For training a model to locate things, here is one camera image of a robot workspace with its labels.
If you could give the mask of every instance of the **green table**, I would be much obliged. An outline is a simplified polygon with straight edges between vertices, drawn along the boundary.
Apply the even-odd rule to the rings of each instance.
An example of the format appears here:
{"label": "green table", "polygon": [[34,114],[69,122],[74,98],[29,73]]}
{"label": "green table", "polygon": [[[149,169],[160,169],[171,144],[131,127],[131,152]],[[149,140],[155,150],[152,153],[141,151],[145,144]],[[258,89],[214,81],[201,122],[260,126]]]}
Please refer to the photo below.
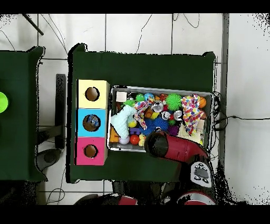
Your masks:
{"label": "green table", "polygon": [[35,166],[37,63],[43,47],[0,51],[0,92],[9,99],[0,114],[0,180],[43,181]]}
{"label": "green table", "polygon": [[106,80],[111,86],[137,86],[212,92],[215,55],[147,55],[86,52],[77,44],[69,52],[67,113],[67,181],[178,181],[179,163],[146,153],[109,151],[104,166],[74,165],[76,79]]}

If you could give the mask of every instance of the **stacked boxes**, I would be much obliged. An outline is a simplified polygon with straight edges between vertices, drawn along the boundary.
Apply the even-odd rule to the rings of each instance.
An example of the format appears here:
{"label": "stacked boxes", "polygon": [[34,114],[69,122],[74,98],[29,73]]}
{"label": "stacked boxes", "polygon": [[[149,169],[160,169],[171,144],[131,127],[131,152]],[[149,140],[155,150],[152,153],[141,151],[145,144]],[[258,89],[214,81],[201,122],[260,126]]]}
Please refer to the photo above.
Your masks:
{"label": "stacked boxes", "polygon": [[110,86],[103,80],[78,80],[76,165],[104,165]]}

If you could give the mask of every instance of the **metal tray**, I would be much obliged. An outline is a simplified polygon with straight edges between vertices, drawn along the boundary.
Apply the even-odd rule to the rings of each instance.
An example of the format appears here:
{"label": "metal tray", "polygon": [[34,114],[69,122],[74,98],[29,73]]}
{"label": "metal tray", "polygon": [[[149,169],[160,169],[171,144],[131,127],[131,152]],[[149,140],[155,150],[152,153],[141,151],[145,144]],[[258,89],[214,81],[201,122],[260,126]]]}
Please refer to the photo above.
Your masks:
{"label": "metal tray", "polygon": [[111,88],[110,96],[110,110],[109,110],[109,121],[108,121],[108,134],[107,134],[107,147],[110,150],[115,151],[129,151],[129,152],[145,152],[143,147],[139,145],[132,145],[128,143],[127,145],[122,145],[120,143],[112,143],[109,142],[110,139],[110,124],[111,124],[111,116],[117,113],[117,108],[115,104],[116,92],[138,92],[142,94],[146,94],[148,92],[159,96],[160,94],[171,94],[176,93],[180,94],[182,97],[184,96],[192,96],[193,94],[198,94],[206,99],[206,106],[204,107],[204,112],[207,115],[205,127],[204,127],[204,148],[208,149],[211,147],[211,135],[212,135],[212,123],[213,123],[213,108],[214,108],[214,96],[210,92],[195,92],[195,91],[184,91],[184,90],[171,90],[171,89],[153,89],[153,88],[145,88],[145,87],[131,87],[127,86],[126,88],[120,86],[113,86]]}

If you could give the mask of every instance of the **pink box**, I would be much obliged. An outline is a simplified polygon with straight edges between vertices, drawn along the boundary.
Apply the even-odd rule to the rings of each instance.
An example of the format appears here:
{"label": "pink box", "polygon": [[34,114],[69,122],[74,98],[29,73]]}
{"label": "pink box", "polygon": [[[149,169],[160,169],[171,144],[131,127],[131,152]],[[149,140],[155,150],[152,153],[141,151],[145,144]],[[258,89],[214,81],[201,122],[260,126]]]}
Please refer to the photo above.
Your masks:
{"label": "pink box", "polygon": [[[98,153],[94,158],[87,157],[84,149],[87,145],[94,145]],[[78,137],[77,142],[77,165],[95,165],[102,166],[107,158],[108,149],[106,147],[105,137]]]}

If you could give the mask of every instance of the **hole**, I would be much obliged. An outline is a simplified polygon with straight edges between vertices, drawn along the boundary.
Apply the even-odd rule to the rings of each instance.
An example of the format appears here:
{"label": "hole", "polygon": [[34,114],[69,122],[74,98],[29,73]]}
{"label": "hole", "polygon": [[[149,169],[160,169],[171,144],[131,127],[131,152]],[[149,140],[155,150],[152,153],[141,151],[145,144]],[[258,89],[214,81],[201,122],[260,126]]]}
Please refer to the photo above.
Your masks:
{"label": "hole", "polygon": [[98,149],[94,145],[87,145],[84,148],[84,154],[89,158],[96,157],[97,153],[98,153]]}
{"label": "hole", "polygon": [[85,91],[85,97],[89,101],[96,101],[99,99],[99,91],[96,87],[89,87]]}
{"label": "hole", "polygon": [[90,114],[86,115],[85,118],[82,121],[82,125],[85,130],[88,132],[95,132],[100,127],[100,119],[97,115]]}

